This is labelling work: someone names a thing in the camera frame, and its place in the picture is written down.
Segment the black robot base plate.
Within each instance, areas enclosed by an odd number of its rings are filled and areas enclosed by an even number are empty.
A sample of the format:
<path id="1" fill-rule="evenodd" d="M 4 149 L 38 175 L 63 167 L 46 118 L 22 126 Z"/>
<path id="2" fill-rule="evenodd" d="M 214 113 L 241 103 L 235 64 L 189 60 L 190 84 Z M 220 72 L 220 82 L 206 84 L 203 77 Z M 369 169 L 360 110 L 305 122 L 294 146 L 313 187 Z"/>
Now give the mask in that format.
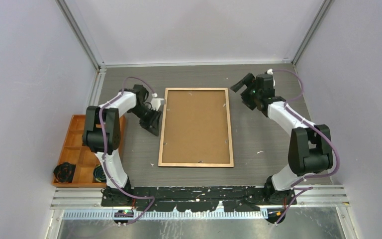
<path id="1" fill-rule="evenodd" d="M 117 189 L 101 189 L 103 207 L 129 207 L 149 212 L 213 212 L 223 207 L 225 212 L 255 212 L 261 206 L 286 207 L 294 191 L 269 192 L 257 186 L 201 187 L 135 187 L 129 191 L 135 198 Z"/>

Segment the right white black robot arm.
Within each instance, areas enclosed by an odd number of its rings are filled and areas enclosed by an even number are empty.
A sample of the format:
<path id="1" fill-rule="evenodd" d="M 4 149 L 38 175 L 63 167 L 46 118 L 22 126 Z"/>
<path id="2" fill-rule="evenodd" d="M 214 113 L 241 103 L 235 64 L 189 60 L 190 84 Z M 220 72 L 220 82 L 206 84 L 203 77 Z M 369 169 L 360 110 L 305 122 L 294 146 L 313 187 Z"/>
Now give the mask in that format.
<path id="1" fill-rule="evenodd" d="M 242 102 L 249 109 L 257 109 L 276 122 L 290 136 L 287 165 L 269 176 L 262 189 L 262 197 L 270 204 L 277 204 L 292 192 L 292 187 L 306 179 L 329 170 L 334 165 L 330 145 L 330 129 L 315 124 L 291 108 L 288 101 L 276 95 L 273 71 L 257 76 L 248 73 L 230 87 L 240 93 Z"/>

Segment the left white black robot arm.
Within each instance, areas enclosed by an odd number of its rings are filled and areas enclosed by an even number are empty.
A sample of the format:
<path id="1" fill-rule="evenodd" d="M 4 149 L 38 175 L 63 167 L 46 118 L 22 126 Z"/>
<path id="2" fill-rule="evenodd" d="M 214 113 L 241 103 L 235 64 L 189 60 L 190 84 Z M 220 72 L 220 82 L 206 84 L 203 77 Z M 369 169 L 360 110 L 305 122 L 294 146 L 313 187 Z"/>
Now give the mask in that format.
<path id="1" fill-rule="evenodd" d="M 121 116 L 132 113 L 139 118 L 140 126 L 155 136 L 160 134 L 161 106 L 165 99 L 157 93 L 150 94 L 143 85 L 118 92 L 99 106 L 89 106 L 86 110 L 83 145 L 88 147 L 100 161 L 106 185 L 114 189 L 113 199 L 121 206 L 127 206 L 135 196 L 130 188 L 129 177 L 120 159 L 119 147 L 122 140 Z"/>

